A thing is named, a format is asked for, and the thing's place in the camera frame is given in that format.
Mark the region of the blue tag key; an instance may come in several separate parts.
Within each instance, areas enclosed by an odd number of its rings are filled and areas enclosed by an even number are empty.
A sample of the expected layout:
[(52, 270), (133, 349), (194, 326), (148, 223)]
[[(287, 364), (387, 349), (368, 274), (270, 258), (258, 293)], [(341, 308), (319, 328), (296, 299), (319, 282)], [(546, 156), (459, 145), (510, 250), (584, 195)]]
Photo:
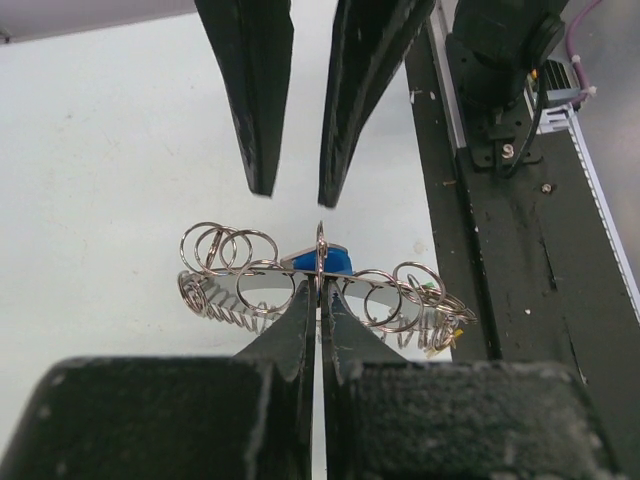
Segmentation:
[(289, 270), (323, 274), (352, 275), (354, 272), (348, 249), (326, 240), (322, 221), (316, 229), (315, 245), (283, 257), (280, 265)]

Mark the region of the yellow tag key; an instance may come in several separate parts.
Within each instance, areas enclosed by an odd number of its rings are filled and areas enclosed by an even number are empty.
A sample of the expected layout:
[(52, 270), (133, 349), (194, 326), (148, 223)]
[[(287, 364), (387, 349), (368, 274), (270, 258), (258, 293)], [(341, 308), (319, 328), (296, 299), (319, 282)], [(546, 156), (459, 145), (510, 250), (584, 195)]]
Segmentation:
[(427, 357), (435, 357), (449, 348), (456, 348), (456, 341), (462, 334), (460, 328), (443, 327), (435, 330), (428, 341)]

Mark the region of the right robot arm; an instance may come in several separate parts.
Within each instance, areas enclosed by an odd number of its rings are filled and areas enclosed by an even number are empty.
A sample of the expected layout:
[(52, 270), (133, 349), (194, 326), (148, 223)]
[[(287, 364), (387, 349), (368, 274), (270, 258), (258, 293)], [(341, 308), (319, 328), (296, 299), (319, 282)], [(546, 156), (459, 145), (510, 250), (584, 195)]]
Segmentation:
[[(506, 107), (563, 38), (561, 1), (461, 1), (454, 38), (471, 55), (468, 100)], [(287, 1), (196, 5), (221, 71), (251, 192), (274, 190), (291, 74)], [(318, 201), (335, 207), (362, 129), (426, 24), (431, 1), (341, 1), (332, 26)]]

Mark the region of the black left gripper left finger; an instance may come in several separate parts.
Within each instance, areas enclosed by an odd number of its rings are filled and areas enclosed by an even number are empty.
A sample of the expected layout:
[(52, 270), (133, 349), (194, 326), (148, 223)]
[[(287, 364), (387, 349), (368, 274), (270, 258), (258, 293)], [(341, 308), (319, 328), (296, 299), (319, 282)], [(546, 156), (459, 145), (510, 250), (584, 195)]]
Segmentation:
[(233, 356), (76, 357), (37, 384), (5, 479), (308, 479), (316, 292)]

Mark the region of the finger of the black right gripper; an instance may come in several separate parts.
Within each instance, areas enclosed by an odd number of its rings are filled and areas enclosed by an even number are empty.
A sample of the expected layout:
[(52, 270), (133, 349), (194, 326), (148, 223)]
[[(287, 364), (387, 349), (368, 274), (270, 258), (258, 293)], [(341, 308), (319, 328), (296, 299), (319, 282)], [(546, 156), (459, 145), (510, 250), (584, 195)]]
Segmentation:
[(222, 74), (249, 190), (273, 194), (291, 75), (289, 1), (200, 0)]
[(361, 132), (434, 9), (433, 1), (340, 1), (329, 59), (318, 204), (337, 206)]

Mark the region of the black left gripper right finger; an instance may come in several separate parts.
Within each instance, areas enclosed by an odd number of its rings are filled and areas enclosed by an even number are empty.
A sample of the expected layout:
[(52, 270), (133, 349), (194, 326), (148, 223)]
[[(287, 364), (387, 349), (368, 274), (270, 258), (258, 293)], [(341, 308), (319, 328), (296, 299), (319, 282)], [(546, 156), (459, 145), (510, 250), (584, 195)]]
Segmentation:
[(620, 479), (589, 396), (554, 363), (411, 362), (321, 308), (331, 479)]

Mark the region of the steel disc with key rings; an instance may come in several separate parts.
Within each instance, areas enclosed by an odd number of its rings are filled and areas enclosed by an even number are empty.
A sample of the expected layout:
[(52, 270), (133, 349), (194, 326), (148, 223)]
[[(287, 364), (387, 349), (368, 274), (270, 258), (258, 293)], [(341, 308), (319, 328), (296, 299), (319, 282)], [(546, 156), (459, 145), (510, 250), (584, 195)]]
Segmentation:
[[(477, 323), (478, 316), (445, 286), (431, 267), (403, 261), (392, 270), (369, 268), (352, 275), (289, 270), (276, 241), (256, 229), (203, 221), (186, 229), (179, 242), (184, 266), (177, 276), (180, 296), (201, 318), (261, 335), (284, 316), (302, 291), (323, 308), (336, 298), (360, 324), (381, 339), (395, 336), (400, 347), (415, 340), (427, 357), (428, 341), (443, 327)], [(434, 282), (439, 295), (422, 290)]]

